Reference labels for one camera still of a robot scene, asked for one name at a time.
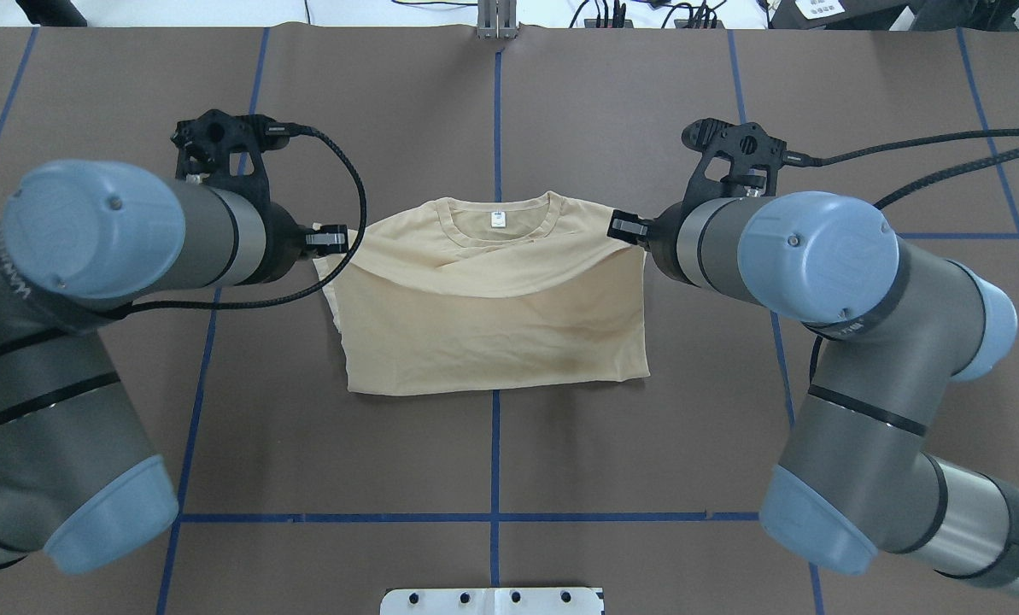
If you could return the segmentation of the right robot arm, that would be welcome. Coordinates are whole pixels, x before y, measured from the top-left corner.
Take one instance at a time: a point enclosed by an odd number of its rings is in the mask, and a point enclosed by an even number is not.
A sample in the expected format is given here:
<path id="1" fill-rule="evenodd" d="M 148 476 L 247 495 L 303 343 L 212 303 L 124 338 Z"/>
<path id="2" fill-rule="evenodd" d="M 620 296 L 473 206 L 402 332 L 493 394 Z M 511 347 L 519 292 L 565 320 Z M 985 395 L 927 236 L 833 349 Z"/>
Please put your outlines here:
<path id="1" fill-rule="evenodd" d="M 887 553 L 1019 598 L 1019 488 L 924 452 L 949 385 L 1016 342 L 1004 291 L 833 192 L 716 197 L 653 220 L 618 210 L 608 235 L 822 340 L 758 515 L 780 545 L 840 575 Z"/>

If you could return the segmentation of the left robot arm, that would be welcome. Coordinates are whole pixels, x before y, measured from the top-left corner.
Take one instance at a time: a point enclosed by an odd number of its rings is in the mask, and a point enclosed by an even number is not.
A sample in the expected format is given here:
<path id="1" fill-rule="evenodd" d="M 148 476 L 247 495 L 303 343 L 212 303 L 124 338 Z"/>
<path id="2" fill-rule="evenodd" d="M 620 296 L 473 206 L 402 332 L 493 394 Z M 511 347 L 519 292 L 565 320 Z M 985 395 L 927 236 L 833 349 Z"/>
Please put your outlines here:
<path id="1" fill-rule="evenodd" d="M 99 331 L 161 291 L 265 284 L 362 232 L 298 225 L 234 190 L 122 162 L 29 172 L 0 220 L 0 571 L 47 554 L 82 575 L 179 514 Z"/>

